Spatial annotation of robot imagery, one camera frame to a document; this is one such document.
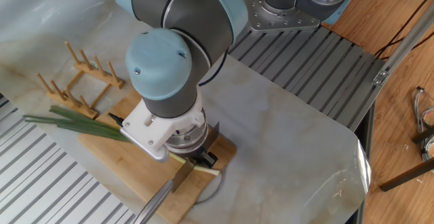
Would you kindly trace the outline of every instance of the white surface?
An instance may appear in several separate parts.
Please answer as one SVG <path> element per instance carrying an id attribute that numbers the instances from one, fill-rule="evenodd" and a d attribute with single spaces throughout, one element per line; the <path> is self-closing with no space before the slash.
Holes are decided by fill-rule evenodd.
<path id="1" fill-rule="evenodd" d="M 100 60 L 110 59 L 127 79 L 123 57 L 128 43 L 149 30 L 113 0 L 1 0 L 0 12 L 0 92 L 23 112 L 40 115 L 47 115 L 53 102 L 35 73 L 60 87 L 76 73 L 64 41 Z M 73 93 L 85 99 L 101 86 L 93 79 L 83 85 Z M 127 84 L 122 91 L 109 90 L 97 109 L 103 112 L 130 89 Z M 350 130 L 230 56 L 202 93 L 209 122 L 220 122 L 220 131 L 238 152 L 222 191 L 192 209 L 183 223 L 344 223 L 359 207 L 369 171 L 363 171 L 368 166 Z M 144 206 L 77 142 L 76 133 L 43 129 L 135 213 Z M 120 219 L 131 215 L 125 212 Z M 152 223 L 164 221 L 156 216 Z"/>

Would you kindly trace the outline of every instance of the metal grating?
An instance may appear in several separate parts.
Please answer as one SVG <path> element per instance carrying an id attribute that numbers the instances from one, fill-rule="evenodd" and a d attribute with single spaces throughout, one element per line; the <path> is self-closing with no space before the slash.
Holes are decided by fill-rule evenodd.
<path id="1" fill-rule="evenodd" d="M 379 93 L 372 80 L 383 62 L 322 26 L 280 33 L 247 27 L 229 54 L 353 131 Z"/>
<path id="2" fill-rule="evenodd" d="M 0 98 L 0 223 L 131 223 L 115 196 Z"/>

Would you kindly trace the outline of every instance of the green onion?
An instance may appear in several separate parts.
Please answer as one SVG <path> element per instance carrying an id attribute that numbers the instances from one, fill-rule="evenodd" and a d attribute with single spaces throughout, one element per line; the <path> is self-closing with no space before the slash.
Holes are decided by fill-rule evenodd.
<path id="1" fill-rule="evenodd" d="M 24 115 L 26 122 L 41 123 L 41 124 L 54 124 L 59 128 L 72 130 L 74 132 L 91 134 L 94 136 L 101 136 L 111 138 L 118 141 L 129 142 L 119 129 L 106 125 L 102 122 L 96 122 L 80 113 L 63 109 L 57 106 L 51 106 L 50 112 L 65 117 L 66 119 L 42 117 L 34 115 Z"/>

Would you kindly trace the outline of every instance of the wooden board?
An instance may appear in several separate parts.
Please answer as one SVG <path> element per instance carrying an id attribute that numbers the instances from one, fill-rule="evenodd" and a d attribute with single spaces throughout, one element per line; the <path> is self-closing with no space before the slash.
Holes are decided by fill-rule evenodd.
<path id="1" fill-rule="evenodd" d="M 108 113 L 111 112 L 125 118 L 140 99 L 140 95 L 136 91 L 132 91 L 97 120 L 117 126 L 108 116 Z M 159 163 L 133 143 L 124 143 L 88 134 L 81 134 L 79 140 L 84 147 L 146 202 L 158 192 L 166 181 L 174 178 L 182 166 L 173 158 L 164 164 Z M 233 143 L 220 135 L 210 151 L 218 157 L 214 169 L 222 170 L 237 150 Z M 168 223 L 179 223 L 213 178 L 214 175 L 212 174 L 193 171 L 178 190 L 167 197 L 157 213 Z"/>
<path id="2" fill-rule="evenodd" d="M 356 43 L 365 51 L 375 53 L 386 45 L 423 0 L 351 0 L 338 22 L 325 27 Z M 434 0 L 414 17 L 400 37 L 407 35 L 423 12 Z"/>
<path id="3" fill-rule="evenodd" d="M 335 25 L 323 24 L 375 53 L 386 45 L 423 0 L 351 0 Z M 399 36 L 416 24 L 428 0 Z M 372 184 L 366 200 L 365 224 L 428 224 L 434 219 L 434 174 L 428 172 L 386 193 L 378 185 L 422 162 L 414 145 L 416 119 L 412 95 L 416 86 L 434 93 L 434 38 L 412 51 L 393 72 L 377 98 L 370 164 Z M 383 56 L 393 53 L 397 45 Z"/>

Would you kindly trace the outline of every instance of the metal bracket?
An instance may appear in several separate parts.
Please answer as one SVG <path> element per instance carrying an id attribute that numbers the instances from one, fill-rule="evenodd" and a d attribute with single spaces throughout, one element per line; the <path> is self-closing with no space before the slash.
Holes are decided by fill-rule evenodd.
<path id="1" fill-rule="evenodd" d="M 381 70 L 378 72 L 378 74 L 375 76 L 374 80 L 372 81 L 372 84 L 374 86 L 382 87 L 385 83 L 387 78 L 389 78 L 389 72 L 385 70 Z"/>
<path id="2" fill-rule="evenodd" d="M 252 31 L 272 33 L 282 31 L 300 31 L 315 29 L 321 23 L 318 19 L 296 10 L 278 10 L 265 0 L 244 0 L 249 13 Z"/>

